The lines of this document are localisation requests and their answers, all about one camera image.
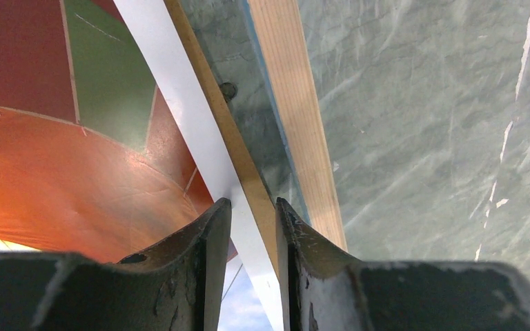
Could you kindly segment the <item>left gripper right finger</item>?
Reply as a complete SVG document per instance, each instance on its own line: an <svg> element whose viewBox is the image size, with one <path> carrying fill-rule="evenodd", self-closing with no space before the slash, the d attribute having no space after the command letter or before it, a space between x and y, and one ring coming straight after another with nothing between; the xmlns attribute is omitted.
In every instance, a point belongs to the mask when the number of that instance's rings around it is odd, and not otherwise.
<svg viewBox="0 0 530 331"><path fill-rule="evenodd" d="M275 203L285 330L530 330L530 282L505 263L362 261Z"/></svg>

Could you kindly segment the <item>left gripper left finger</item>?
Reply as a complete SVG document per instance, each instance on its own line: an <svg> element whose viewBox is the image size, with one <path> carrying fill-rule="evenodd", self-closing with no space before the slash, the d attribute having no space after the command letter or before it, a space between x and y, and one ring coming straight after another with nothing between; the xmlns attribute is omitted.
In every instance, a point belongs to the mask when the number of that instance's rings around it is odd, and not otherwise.
<svg viewBox="0 0 530 331"><path fill-rule="evenodd" d="M231 211L221 198L118 263L0 252L0 330L216 330Z"/></svg>

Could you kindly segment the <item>brown frame backing board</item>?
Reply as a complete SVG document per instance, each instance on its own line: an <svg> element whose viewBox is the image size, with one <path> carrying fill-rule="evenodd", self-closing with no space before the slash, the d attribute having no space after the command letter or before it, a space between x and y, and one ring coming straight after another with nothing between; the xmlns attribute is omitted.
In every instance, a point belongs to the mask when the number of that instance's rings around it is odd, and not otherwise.
<svg viewBox="0 0 530 331"><path fill-rule="evenodd" d="M264 246L279 274L275 208L179 1L164 2L215 118Z"/></svg>

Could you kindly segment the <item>hot air balloon photo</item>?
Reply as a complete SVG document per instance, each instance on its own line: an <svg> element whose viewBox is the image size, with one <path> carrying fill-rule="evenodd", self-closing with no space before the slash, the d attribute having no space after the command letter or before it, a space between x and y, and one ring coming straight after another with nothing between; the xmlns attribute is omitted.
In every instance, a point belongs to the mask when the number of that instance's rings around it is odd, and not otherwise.
<svg viewBox="0 0 530 331"><path fill-rule="evenodd" d="M231 203L266 248L165 1L0 1L0 252L118 263Z"/></svg>

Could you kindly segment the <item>wooden picture frame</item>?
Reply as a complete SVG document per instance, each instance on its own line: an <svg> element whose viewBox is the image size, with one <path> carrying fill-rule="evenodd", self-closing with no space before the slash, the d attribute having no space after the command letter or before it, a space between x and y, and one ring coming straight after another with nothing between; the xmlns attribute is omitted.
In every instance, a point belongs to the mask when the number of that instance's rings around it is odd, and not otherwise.
<svg viewBox="0 0 530 331"><path fill-rule="evenodd" d="M530 280L530 1L243 1L306 220Z"/></svg>

